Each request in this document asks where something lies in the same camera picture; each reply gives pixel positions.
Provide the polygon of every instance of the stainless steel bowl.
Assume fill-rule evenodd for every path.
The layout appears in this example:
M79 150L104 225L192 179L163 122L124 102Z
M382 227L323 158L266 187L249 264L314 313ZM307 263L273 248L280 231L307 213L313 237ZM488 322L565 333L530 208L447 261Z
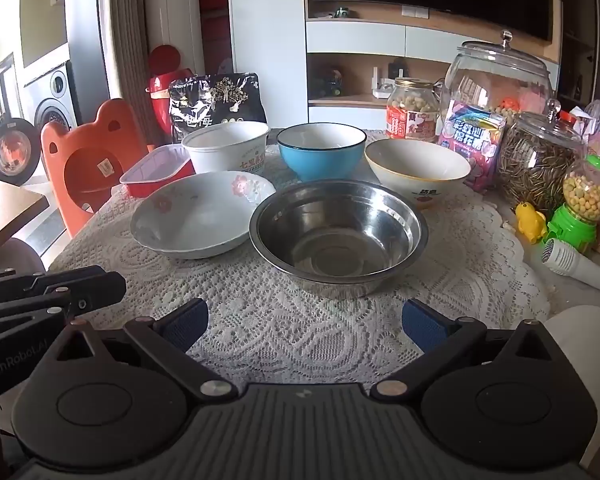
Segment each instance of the stainless steel bowl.
M354 180L304 182L254 211L251 241L298 286L324 298L366 296L422 254L424 217L398 194Z

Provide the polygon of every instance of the orange chair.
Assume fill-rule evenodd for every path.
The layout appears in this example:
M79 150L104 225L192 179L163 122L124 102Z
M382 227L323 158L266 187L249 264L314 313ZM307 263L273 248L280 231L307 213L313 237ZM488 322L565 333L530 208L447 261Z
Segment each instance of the orange chair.
M70 132L62 124L47 123L42 153L73 238L111 197L123 173L147 154L147 146L131 107L123 99L112 99L100 107L95 122Z

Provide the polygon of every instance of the white microphone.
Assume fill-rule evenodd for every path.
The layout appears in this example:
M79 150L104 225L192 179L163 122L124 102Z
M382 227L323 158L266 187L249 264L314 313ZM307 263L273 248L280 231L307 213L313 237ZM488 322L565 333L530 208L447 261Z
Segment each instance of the white microphone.
M542 252L542 263L556 274L571 276L600 290L600 266L557 238L547 241Z

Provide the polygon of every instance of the yellow-rimmed bowl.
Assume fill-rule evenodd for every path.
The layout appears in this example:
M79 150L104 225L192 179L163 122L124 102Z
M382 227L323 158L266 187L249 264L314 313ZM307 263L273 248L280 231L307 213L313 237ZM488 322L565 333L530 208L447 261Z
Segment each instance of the yellow-rimmed bowl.
M376 140L365 148L365 158L383 186L420 209L438 202L471 171L464 156L422 140Z

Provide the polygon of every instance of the yellow toy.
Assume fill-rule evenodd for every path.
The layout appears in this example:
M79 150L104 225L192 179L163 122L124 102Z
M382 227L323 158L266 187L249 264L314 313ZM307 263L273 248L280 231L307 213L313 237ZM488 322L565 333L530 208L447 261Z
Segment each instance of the yellow toy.
M516 206L516 218L518 219L518 231L525 235L532 244L546 234L545 216L536 211L529 202L521 202Z

